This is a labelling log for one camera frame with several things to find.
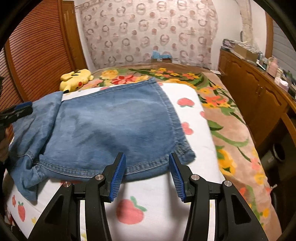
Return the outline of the pink bottle on cabinet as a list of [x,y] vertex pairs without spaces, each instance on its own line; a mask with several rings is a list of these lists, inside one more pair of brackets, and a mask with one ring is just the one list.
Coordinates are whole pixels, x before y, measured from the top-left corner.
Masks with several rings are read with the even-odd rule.
[[278,60],[275,57],[268,58],[268,64],[267,64],[266,71],[273,78],[276,77],[276,73],[278,71]]

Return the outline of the wooden sideboard cabinet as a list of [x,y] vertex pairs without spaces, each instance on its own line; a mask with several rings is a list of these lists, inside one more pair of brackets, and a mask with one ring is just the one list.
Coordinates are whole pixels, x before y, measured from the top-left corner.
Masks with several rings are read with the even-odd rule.
[[289,134],[295,140],[295,100],[264,71],[221,50],[218,70],[259,153]]

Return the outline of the floral brown bed cover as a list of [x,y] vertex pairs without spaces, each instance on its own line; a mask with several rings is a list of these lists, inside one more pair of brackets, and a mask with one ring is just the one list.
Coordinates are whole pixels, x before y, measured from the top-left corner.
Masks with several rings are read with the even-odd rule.
[[217,75],[200,67],[172,63],[152,63],[98,69],[86,88],[128,84],[155,77],[161,83],[187,85],[198,95],[205,118],[211,128],[217,150],[219,169],[232,181],[255,216],[269,240],[281,235],[280,222],[271,204],[271,190],[251,133],[231,94]]

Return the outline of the wooden louvered closet door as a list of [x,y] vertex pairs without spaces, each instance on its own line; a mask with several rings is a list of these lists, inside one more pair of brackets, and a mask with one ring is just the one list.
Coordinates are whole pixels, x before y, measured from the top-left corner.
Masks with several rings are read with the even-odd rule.
[[1,109],[58,91],[61,75],[86,67],[74,1],[41,1],[1,49]]

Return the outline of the patterned lace curtain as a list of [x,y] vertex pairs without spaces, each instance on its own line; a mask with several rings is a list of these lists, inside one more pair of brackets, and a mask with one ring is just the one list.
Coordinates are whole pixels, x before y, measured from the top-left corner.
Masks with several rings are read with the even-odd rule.
[[96,68],[148,63],[154,46],[175,63],[212,66],[212,1],[82,1],[76,10]]

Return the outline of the blue item in box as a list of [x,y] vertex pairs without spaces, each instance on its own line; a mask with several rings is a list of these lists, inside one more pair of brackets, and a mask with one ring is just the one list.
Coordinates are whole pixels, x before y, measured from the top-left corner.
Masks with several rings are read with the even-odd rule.
[[172,63],[173,62],[173,57],[170,54],[170,52],[159,52],[159,47],[154,46],[153,51],[152,51],[152,56],[151,56],[151,62],[156,63],[156,62],[165,62],[165,63]]

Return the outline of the blue denim pants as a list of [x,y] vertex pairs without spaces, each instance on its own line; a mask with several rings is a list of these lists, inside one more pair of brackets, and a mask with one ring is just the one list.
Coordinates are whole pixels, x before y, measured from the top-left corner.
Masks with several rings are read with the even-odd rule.
[[154,79],[63,100],[54,92],[33,102],[13,124],[7,169],[29,201],[48,178],[84,181],[126,156],[125,181],[165,173],[170,153],[189,164],[190,147],[176,110]]

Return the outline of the yellow pikachu plush toy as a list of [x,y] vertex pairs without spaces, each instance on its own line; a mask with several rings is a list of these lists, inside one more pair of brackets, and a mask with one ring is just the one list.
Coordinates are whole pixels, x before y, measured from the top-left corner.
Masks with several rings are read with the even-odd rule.
[[88,69],[71,71],[60,77],[61,83],[59,90],[63,93],[74,92],[82,88],[89,81],[92,81],[93,78],[94,76],[91,75],[91,72]]

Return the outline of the white fruit print blanket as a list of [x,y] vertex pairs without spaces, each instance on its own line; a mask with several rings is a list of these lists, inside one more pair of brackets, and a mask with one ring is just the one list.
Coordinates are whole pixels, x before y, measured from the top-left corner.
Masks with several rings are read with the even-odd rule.
[[[161,85],[173,104],[196,158],[189,165],[193,173],[221,183],[215,145],[196,91],[184,84]],[[37,219],[61,185],[59,180],[41,184],[36,203],[18,192],[9,174],[4,176],[6,222],[28,236]],[[182,240],[190,206],[177,196],[170,173],[120,186],[112,203],[105,205],[113,240]]]

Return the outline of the cardboard box on cabinet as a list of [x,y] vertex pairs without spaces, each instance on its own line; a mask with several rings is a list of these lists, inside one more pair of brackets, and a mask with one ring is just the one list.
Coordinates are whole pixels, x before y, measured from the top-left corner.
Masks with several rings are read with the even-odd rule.
[[234,52],[239,54],[243,59],[255,62],[258,59],[259,51],[249,44],[236,43]]

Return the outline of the grey window shutter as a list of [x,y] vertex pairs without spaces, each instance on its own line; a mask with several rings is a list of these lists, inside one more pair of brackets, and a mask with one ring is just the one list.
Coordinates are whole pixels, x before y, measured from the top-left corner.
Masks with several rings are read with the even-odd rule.
[[282,69],[295,75],[295,50],[275,21],[273,21],[273,56],[278,59],[278,65]]

